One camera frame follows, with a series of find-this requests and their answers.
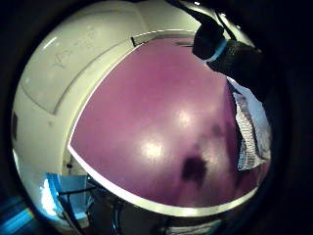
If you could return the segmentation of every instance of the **black object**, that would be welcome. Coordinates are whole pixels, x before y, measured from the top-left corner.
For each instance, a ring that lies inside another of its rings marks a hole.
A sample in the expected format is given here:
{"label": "black object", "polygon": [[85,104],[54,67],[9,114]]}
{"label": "black object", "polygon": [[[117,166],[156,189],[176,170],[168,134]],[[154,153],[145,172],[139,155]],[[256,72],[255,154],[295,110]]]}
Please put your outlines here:
{"label": "black object", "polygon": [[273,71],[263,54],[243,42],[228,40],[222,54],[207,63],[214,71],[234,78],[240,85],[249,88],[263,102],[273,82]]}
{"label": "black object", "polygon": [[201,26],[195,35],[193,53],[202,60],[212,57],[217,46],[225,39],[223,36],[224,28],[210,16],[189,9],[179,0],[165,1],[172,6],[183,10],[201,23]]}

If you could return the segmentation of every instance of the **white edge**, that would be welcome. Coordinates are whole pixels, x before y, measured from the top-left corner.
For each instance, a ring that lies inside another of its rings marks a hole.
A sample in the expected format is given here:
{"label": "white edge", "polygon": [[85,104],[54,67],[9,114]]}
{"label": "white edge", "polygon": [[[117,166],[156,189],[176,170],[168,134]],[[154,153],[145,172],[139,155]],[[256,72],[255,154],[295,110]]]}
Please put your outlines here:
{"label": "white edge", "polygon": [[83,105],[82,109],[79,112],[78,117],[76,118],[75,124],[73,126],[73,129],[71,131],[67,148],[69,152],[74,156],[74,158],[77,160],[77,162],[101,185],[103,185],[105,188],[107,188],[109,191],[114,193],[117,197],[125,200],[126,202],[133,204],[137,207],[149,210],[151,212],[157,212],[162,213],[166,215],[171,216],[181,216],[181,217],[199,217],[199,216],[208,216],[213,214],[218,214],[221,212],[228,211],[230,209],[235,208],[236,206],[244,203],[248,199],[250,199],[254,193],[257,190],[257,187],[251,190],[249,193],[245,194],[244,196],[240,197],[239,199],[236,199],[230,203],[222,204],[219,206],[214,207],[208,207],[208,208],[181,208],[181,207],[173,207],[161,203],[156,203],[154,201],[141,198],[135,194],[132,194],[121,187],[115,185],[114,183],[107,180],[103,175],[101,175],[99,172],[97,172],[93,167],[91,167],[88,163],[83,161],[80,156],[75,152],[75,150],[70,146],[70,142],[72,139],[72,135],[74,133],[74,130],[76,129],[77,123],[82,115],[82,112],[84,111],[86,105],[88,104],[90,98],[94,94],[94,92],[98,89],[100,84],[105,80],[105,78],[108,76],[108,74],[121,62],[123,61],[129,54],[131,54],[133,51],[135,51],[139,46],[134,47],[131,51],[129,51],[124,57],[122,57],[114,66],[111,67],[110,70],[106,72],[104,77],[99,81],[99,83],[94,87],[93,91],[89,94],[87,100],[85,101],[85,104]]}

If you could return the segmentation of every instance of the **purple surface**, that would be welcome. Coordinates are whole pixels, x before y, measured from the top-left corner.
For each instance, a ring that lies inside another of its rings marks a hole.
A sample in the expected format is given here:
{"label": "purple surface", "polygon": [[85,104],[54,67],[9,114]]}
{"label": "purple surface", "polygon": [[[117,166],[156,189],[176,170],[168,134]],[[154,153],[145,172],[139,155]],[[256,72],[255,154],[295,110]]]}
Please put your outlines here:
{"label": "purple surface", "polygon": [[237,171],[235,105],[225,75],[158,39],[118,64],[89,100],[70,145],[106,179],[142,198],[217,206],[255,188]]}

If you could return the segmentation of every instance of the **white cloth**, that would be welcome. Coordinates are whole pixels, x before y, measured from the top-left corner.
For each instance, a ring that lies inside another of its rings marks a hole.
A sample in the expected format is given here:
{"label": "white cloth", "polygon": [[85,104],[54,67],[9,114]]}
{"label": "white cloth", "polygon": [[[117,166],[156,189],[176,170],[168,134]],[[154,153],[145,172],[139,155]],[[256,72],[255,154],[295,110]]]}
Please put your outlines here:
{"label": "white cloth", "polygon": [[237,108],[236,121],[243,136],[238,169],[252,169],[271,159],[271,127],[262,103],[252,92],[233,78],[227,79],[238,91],[233,93]]}

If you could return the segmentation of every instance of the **blue light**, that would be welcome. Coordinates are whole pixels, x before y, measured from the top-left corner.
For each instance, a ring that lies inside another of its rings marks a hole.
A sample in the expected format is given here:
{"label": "blue light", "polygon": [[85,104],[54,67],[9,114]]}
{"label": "blue light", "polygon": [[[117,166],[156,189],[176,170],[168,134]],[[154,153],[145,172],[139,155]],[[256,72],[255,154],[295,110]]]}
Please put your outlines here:
{"label": "blue light", "polygon": [[4,234],[14,234],[33,219],[29,209],[24,209],[6,222],[0,225],[0,231]]}

